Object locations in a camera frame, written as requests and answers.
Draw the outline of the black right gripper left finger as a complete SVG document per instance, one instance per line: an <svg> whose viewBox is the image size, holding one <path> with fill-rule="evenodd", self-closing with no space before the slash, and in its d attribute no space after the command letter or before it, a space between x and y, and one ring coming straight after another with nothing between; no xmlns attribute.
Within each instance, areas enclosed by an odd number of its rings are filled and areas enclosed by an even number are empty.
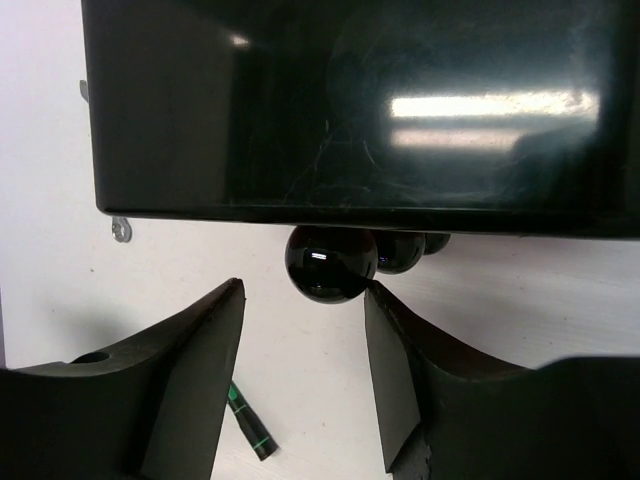
<svg viewBox="0 0 640 480"><path fill-rule="evenodd" d="M5 479L207 479L245 310L231 279L76 360L1 373Z"/></svg>

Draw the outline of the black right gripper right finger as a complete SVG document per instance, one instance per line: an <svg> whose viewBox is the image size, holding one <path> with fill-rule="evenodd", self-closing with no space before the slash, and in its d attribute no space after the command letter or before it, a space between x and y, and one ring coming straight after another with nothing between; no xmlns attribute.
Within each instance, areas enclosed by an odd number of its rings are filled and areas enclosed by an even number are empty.
<svg viewBox="0 0 640 480"><path fill-rule="evenodd" d="M413 313L379 282L365 331L385 470L395 479L635 479L639 361L527 369Z"/></svg>

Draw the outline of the silver combination wrench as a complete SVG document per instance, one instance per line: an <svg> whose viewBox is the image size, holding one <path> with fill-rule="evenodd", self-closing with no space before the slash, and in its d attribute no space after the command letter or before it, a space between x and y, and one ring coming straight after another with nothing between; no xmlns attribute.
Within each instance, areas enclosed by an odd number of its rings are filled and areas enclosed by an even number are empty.
<svg viewBox="0 0 640 480"><path fill-rule="evenodd" d="M132 239L132 228L127 218L114 216L111 221L113 238L118 243L129 243Z"/></svg>

